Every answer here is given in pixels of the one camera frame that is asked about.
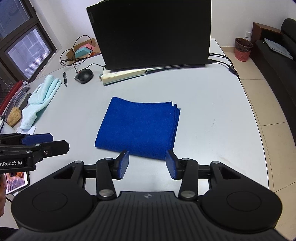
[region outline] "teal box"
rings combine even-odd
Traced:
[[[76,50],[75,58],[79,58],[83,55],[89,54],[90,52],[91,52],[91,50],[87,47],[80,48],[80,49]]]

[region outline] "round disc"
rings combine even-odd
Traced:
[[[225,180],[202,197],[205,214],[232,231],[259,232],[273,228],[282,212],[272,191],[241,179]]]
[[[63,230],[81,222],[93,207],[87,191],[70,180],[47,179],[20,192],[11,205],[16,222],[37,232]]]

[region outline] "laptop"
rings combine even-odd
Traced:
[[[207,64],[211,0],[105,0],[87,13],[109,70]]]

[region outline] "phone screen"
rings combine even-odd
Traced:
[[[26,172],[6,173],[7,187],[6,194],[12,193],[28,185],[28,177]]]

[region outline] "notebook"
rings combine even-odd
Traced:
[[[153,68],[141,68],[141,69],[129,69],[129,70],[121,70],[121,71],[116,71],[116,70],[109,70],[109,69],[104,69],[103,70],[103,75],[101,76],[103,85],[109,85],[113,84],[119,81],[139,77],[142,75],[146,75],[151,72],[156,72],[156,71],[161,71],[165,69],[171,69],[174,67],[178,67],[177,65],[173,66],[162,66],[162,67],[153,67]]]

